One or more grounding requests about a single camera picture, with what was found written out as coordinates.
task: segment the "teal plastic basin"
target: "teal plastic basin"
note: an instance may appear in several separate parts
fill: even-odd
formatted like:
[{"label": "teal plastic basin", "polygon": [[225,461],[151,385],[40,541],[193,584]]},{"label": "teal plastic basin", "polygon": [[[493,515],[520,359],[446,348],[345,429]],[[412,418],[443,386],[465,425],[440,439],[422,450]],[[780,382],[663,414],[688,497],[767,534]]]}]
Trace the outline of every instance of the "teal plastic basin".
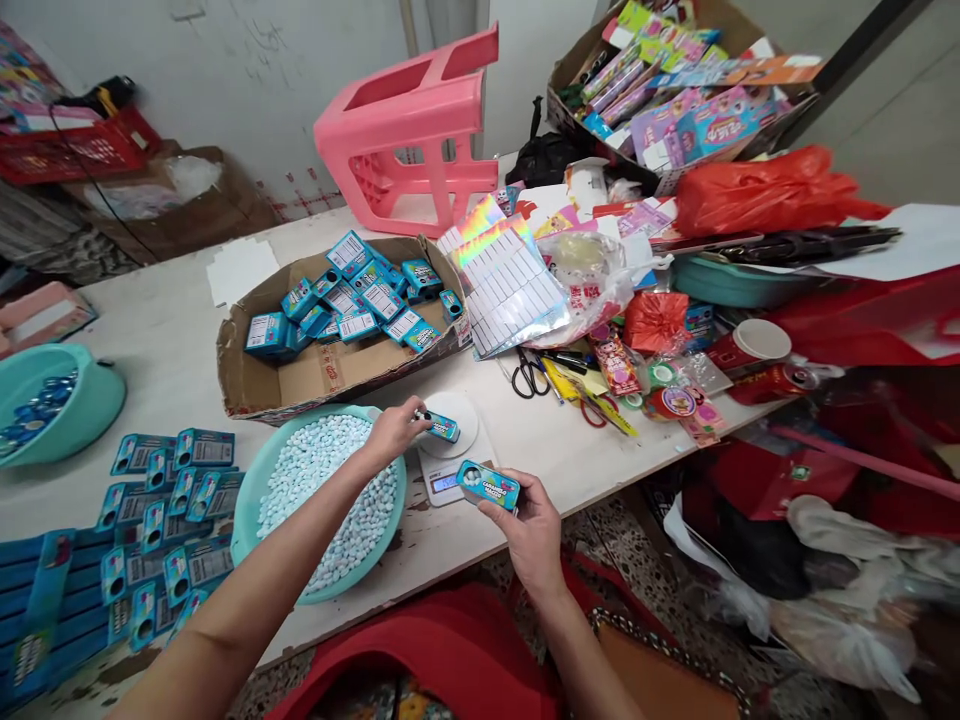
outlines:
[{"label": "teal plastic basin", "polygon": [[806,292],[821,278],[764,272],[714,262],[701,257],[680,257],[673,265],[676,289],[714,305],[772,309]]},{"label": "teal plastic basin", "polygon": [[46,378],[74,370],[77,385],[60,414],[32,441],[0,459],[0,467],[62,460],[90,445],[117,419],[127,396],[118,373],[98,365],[82,345],[40,345],[0,362],[0,427],[14,423],[14,408],[36,397]]},{"label": "teal plastic basin", "polygon": [[[267,444],[257,453],[253,464],[244,475],[243,483],[240,485],[240,493],[237,495],[237,506],[233,518],[233,542],[230,545],[230,554],[233,556],[234,565],[243,562],[243,559],[253,552],[257,543],[260,542],[260,538],[257,537],[257,530],[260,528],[260,498],[270,492],[267,482],[270,480],[270,475],[273,474],[273,469],[277,466],[281,448],[297,430],[327,415],[353,415],[368,421],[372,425],[373,421],[380,415],[380,409],[357,405],[325,405],[290,420],[267,440]],[[407,497],[407,466],[403,461],[403,456],[394,460],[393,467],[397,473],[397,493],[393,498],[393,512],[387,521],[387,527],[383,531],[383,535],[373,546],[373,550],[357,567],[347,573],[346,577],[340,578],[333,585],[317,592],[300,595],[297,605],[312,605],[324,602],[346,592],[360,582],[386,552],[387,546],[397,532],[400,516],[403,513],[403,503]]]}]

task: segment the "table surface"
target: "table surface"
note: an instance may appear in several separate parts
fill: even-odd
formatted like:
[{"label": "table surface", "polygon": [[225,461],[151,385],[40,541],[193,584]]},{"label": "table surface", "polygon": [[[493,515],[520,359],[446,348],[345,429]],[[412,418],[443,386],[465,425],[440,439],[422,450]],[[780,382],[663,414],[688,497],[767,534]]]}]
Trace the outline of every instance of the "table surface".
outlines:
[{"label": "table surface", "polygon": [[[360,228],[348,208],[281,225],[257,237],[270,242],[283,266],[328,249],[351,229],[362,237],[383,237]],[[214,306],[206,276],[215,250],[83,289],[101,317],[72,341],[116,363],[127,379],[127,400],[107,433],[75,457],[48,466],[0,471],[0,541],[61,527],[89,527],[114,480],[109,468],[120,439],[130,432],[174,435],[184,427],[229,430],[237,436],[237,463],[241,468],[250,466],[274,428],[228,420],[221,405],[215,340],[227,311]],[[414,393],[427,397],[441,390],[463,392],[473,401],[500,465],[540,476],[564,516],[695,450],[676,424],[650,422],[636,411],[624,411],[639,430],[639,438],[631,439],[612,426],[588,427],[578,407],[560,407],[552,395],[521,399],[496,361],[475,362],[469,351],[370,393],[357,404],[386,407]],[[726,432],[778,406],[746,408],[725,395],[716,403],[726,417]],[[472,505],[431,507],[415,454],[408,455],[408,463],[412,479],[399,544],[340,598],[296,607],[260,666],[316,644],[505,546],[499,530]],[[17,717],[46,718],[54,713],[58,718],[102,717],[111,700],[136,682],[156,652],[130,657],[125,644],[107,651]]]}]

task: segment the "black scissors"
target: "black scissors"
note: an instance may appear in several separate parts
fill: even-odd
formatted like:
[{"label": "black scissors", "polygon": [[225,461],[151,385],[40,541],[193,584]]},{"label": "black scissors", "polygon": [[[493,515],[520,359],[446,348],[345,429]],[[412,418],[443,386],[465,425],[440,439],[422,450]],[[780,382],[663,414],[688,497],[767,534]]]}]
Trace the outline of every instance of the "black scissors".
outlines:
[{"label": "black scissors", "polygon": [[[517,355],[520,356],[520,367],[513,371],[513,377],[510,378],[510,384],[513,385],[513,391],[520,397],[530,400],[534,395],[546,395],[550,392],[550,381],[547,379],[547,372],[536,354],[531,353],[533,361],[527,359],[523,353],[523,348],[517,348]],[[543,378],[543,389],[537,386],[537,373]],[[524,383],[517,386],[517,377],[522,377]]]}]

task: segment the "hand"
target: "hand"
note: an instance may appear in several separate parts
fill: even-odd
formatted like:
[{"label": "hand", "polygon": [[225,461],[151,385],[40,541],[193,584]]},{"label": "hand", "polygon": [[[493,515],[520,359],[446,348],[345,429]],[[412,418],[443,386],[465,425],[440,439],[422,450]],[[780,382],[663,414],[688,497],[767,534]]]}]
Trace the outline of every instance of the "hand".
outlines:
[{"label": "hand", "polygon": [[560,568],[560,513],[550,502],[540,478],[516,470],[500,472],[520,483],[520,512],[514,517],[499,505],[483,500],[477,506],[507,537],[517,577],[538,609],[567,592]]},{"label": "hand", "polygon": [[417,420],[414,415],[417,410],[425,412],[426,409],[423,400],[414,395],[400,407],[380,413],[362,448],[377,468],[374,474],[403,455],[413,439],[433,424],[429,420]]}]

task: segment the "pile of white candy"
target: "pile of white candy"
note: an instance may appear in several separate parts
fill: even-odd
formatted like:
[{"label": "pile of white candy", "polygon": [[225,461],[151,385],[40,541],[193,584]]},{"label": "pile of white candy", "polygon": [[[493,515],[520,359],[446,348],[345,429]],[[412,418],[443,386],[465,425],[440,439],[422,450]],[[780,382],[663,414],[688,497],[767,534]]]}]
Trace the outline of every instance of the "pile of white candy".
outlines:
[{"label": "pile of white candy", "polygon": [[[355,450],[366,442],[372,425],[352,415],[328,415],[297,430],[280,450],[260,499],[260,529],[265,538],[313,495]],[[377,544],[393,512],[397,478],[391,465],[367,485],[334,535],[306,592],[316,592],[353,570]]]}]

